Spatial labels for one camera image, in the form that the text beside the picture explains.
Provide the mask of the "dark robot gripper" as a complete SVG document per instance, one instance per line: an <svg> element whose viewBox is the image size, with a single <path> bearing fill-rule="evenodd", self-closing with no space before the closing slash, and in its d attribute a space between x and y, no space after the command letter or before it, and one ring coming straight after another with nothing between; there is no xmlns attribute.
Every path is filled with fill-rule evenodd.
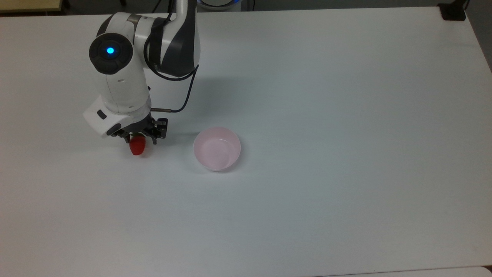
<svg viewBox="0 0 492 277"><path fill-rule="evenodd" d="M158 139L165 139L168 119L154 120L151 115L149 95L126 98L99 96L83 113L86 122L100 137L122 137L130 143L131 134L143 133Z"/></svg>

